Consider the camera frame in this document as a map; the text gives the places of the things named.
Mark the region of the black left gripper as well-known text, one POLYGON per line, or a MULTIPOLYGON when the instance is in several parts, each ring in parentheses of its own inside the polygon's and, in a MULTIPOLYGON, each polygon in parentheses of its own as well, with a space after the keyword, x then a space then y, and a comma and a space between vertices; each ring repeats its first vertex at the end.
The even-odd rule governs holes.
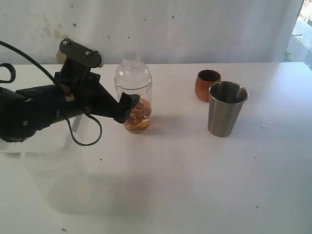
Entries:
POLYGON ((67 98, 78 101, 82 111, 92 115, 109 117, 124 124, 139 102, 138 94, 122 92, 119 102, 100 84, 100 75, 87 71, 83 76, 64 75, 56 72, 54 81, 67 98))

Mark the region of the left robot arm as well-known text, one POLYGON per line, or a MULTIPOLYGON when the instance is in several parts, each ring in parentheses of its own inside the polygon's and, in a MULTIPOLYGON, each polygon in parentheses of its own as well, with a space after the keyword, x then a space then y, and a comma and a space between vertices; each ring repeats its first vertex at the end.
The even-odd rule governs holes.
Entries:
POLYGON ((59 79, 50 84, 15 92, 0 90, 0 138, 6 142, 23 142, 36 131, 54 123, 85 114, 112 118, 123 124, 138 104, 138 94, 122 93, 116 101, 100 84, 100 75, 59 79))

